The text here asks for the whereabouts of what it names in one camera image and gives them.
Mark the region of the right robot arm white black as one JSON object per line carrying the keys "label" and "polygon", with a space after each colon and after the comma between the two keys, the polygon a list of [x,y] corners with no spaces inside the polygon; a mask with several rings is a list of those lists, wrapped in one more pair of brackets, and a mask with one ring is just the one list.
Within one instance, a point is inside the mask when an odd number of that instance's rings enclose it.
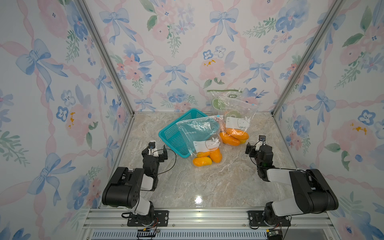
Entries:
{"label": "right robot arm white black", "polygon": [[266,203],[262,216],[254,217],[255,221],[275,226],[287,221],[289,216],[321,214],[339,208],[335,193],[318,169],[277,168],[273,164],[273,148],[264,142],[247,143],[245,153],[257,166],[261,180],[284,184],[293,190],[291,198]]}

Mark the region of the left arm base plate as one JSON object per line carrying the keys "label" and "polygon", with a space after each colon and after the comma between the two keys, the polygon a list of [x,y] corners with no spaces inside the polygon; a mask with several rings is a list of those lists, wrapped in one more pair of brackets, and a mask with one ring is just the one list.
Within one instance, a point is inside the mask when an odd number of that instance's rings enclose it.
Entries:
{"label": "left arm base plate", "polygon": [[127,218],[128,227],[167,227],[169,221],[169,211],[150,210],[148,215],[135,215],[129,213]]}

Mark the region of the clear zip-top bag green print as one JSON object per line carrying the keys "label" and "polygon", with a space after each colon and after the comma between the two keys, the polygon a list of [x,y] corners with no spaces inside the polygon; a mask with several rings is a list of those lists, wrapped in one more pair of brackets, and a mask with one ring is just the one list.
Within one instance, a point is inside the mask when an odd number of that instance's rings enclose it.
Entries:
{"label": "clear zip-top bag green print", "polygon": [[222,115],[227,108],[227,100],[240,99],[241,90],[208,90],[207,94],[211,99],[211,107],[213,115]]}

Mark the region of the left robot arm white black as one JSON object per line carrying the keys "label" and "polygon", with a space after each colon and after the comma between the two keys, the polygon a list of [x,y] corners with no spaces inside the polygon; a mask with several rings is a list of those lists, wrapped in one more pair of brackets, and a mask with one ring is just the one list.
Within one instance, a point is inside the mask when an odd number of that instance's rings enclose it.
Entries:
{"label": "left robot arm white black", "polygon": [[140,196],[142,191],[153,192],[159,181],[159,167],[168,159],[166,147],[158,150],[150,142],[142,151],[143,167],[129,169],[118,167],[102,194],[102,204],[110,207],[124,207],[140,220],[153,220],[155,210],[152,202]]}

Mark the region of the orange mango top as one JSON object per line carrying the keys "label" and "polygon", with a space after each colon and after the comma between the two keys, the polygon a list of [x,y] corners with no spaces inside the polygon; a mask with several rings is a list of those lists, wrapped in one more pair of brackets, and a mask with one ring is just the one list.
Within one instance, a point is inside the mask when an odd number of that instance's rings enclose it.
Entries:
{"label": "orange mango top", "polygon": [[239,141],[246,141],[249,139],[249,134],[242,130],[226,128],[226,133]]}

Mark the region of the clear plastic bag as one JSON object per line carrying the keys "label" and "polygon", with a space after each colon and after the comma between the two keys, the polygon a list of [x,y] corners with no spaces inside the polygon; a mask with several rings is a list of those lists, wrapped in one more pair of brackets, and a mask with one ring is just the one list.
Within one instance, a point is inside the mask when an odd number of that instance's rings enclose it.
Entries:
{"label": "clear plastic bag", "polygon": [[258,107],[254,104],[249,104],[238,99],[228,98],[226,100],[227,108],[225,112],[221,115],[223,116],[221,132],[226,133],[226,128],[232,128],[242,130],[248,133],[248,130],[251,126],[251,122],[256,112],[258,111]]}
{"label": "clear plastic bag", "polygon": [[222,147],[220,137],[223,116],[214,115],[177,123],[192,157],[210,157],[210,152]]}

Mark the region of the small yellow mango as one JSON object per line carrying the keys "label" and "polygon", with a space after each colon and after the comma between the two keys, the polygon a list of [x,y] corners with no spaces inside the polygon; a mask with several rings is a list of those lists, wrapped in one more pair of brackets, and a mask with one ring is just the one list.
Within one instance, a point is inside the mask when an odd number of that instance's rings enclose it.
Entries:
{"label": "small yellow mango", "polygon": [[209,157],[199,157],[199,158],[195,158],[193,160],[193,164],[196,166],[196,167],[203,167],[203,166],[209,166],[213,163],[213,161],[211,160],[211,158]]}

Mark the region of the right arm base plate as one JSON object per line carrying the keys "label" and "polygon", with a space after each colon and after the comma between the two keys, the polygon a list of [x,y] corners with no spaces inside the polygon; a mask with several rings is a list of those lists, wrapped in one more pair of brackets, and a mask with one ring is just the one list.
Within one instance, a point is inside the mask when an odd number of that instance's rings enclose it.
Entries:
{"label": "right arm base plate", "polygon": [[257,227],[289,227],[291,225],[290,217],[277,217],[274,214],[264,211],[247,211],[249,225],[251,228]]}

